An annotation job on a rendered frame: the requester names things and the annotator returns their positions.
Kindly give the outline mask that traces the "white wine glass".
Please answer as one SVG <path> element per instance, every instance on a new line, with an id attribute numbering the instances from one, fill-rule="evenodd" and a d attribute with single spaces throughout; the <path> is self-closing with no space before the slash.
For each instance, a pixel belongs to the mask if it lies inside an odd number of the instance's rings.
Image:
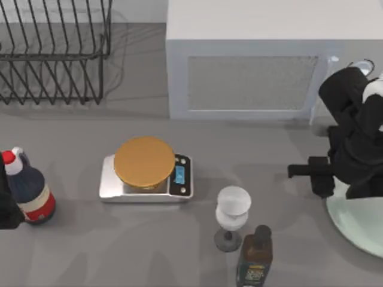
<path id="1" fill-rule="evenodd" d="M 251 196 L 241 187 L 227 186 L 218 193 L 215 218 L 220 229 L 214 235 L 214 243 L 220 251 L 234 252 L 241 246 L 239 230 L 248 220 L 251 204 Z"/>

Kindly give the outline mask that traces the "dark bottle red white label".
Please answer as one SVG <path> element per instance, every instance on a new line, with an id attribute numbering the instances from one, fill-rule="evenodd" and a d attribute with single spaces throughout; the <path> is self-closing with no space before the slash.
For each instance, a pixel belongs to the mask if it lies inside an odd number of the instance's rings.
<path id="1" fill-rule="evenodd" d="M 30 225 L 48 221 L 54 214 L 56 200 L 44 175 L 30 164 L 20 147 L 2 152 L 5 174 L 13 199 Z"/>

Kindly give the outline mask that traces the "microwave knob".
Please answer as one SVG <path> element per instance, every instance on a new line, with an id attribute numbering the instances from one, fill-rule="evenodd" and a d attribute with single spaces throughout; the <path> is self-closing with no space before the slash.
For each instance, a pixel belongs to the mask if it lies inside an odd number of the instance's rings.
<path id="1" fill-rule="evenodd" d="M 366 77 L 369 76 L 375 69 L 374 62 L 369 59 L 351 62 L 348 66 L 358 68 Z"/>

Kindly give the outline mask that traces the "brown bottle with green label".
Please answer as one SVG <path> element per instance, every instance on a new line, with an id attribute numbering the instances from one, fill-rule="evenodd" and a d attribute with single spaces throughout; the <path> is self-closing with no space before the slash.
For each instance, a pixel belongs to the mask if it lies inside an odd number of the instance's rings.
<path id="1" fill-rule="evenodd" d="M 258 225 L 245 236 L 236 269 L 236 287 L 263 287 L 273 260 L 272 231 Z"/>

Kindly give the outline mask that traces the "pale microwave oven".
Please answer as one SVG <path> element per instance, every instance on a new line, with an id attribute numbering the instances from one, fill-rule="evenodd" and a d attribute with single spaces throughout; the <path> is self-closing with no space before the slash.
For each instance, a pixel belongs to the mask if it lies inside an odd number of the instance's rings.
<path id="1" fill-rule="evenodd" d="M 169 40 L 325 41 L 336 71 L 369 59 L 383 75 L 383 0 L 169 0 Z"/>

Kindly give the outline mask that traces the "pale green plate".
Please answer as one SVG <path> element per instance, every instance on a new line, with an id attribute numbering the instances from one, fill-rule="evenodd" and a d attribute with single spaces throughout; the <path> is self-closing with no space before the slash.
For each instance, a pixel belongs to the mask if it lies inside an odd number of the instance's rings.
<path id="1" fill-rule="evenodd" d="M 326 209 L 336 229 L 359 250 L 383 259 L 383 197 L 347 199 L 349 185 L 335 178 Z"/>

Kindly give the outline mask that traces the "silver scale with golden pan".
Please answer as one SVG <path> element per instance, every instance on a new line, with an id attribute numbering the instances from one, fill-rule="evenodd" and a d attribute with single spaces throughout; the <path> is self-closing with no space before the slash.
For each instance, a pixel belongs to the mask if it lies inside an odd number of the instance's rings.
<path id="1" fill-rule="evenodd" d="M 102 163 L 103 202 L 180 203 L 193 196 L 192 159 L 154 136 L 127 140 Z"/>

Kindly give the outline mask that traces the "microwave door with mesh window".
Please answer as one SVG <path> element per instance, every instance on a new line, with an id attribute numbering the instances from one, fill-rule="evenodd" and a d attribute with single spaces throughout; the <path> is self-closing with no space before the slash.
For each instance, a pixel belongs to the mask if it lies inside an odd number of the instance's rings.
<path id="1" fill-rule="evenodd" d="M 301 40 L 169 40 L 169 112 L 186 120 L 309 119 L 309 88 L 337 45 Z"/>

